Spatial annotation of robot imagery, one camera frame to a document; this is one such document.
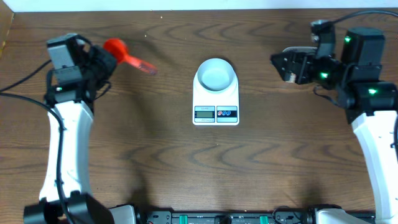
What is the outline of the red plastic measuring scoop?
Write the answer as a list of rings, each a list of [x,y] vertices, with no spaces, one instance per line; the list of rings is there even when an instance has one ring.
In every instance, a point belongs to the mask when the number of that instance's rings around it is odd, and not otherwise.
[[[124,41],[118,38],[108,39],[104,44],[103,48],[107,50],[113,57],[116,58],[118,64],[128,63],[134,68],[139,69],[142,72],[146,72],[151,75],[157,74],[157,69],[152,64],[141,60],[137,57],[133,57],[129,54],[129,49]]]

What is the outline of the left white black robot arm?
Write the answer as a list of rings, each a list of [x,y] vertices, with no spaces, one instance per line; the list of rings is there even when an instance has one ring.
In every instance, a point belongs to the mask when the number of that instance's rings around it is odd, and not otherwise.
[[[88,145],[97,92],[109,83],[116,59],[79,34],[47,41],[53,64],[44,104],[50,120],[47,173],[39,202],[26,206],[24,223],[113,223],[112,213],[94,199]]]

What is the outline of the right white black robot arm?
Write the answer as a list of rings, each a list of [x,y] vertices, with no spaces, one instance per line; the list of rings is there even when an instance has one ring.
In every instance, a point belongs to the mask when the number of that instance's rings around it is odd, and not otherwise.
[[[376,223],[397,223],[397,87],[380,80],[385,37],[356,27],[344,39],[340,60],[318,47],[288,47],[270,57],[281,79],[335,90],[324,98],[344,109],[361,146],[373,189]]]

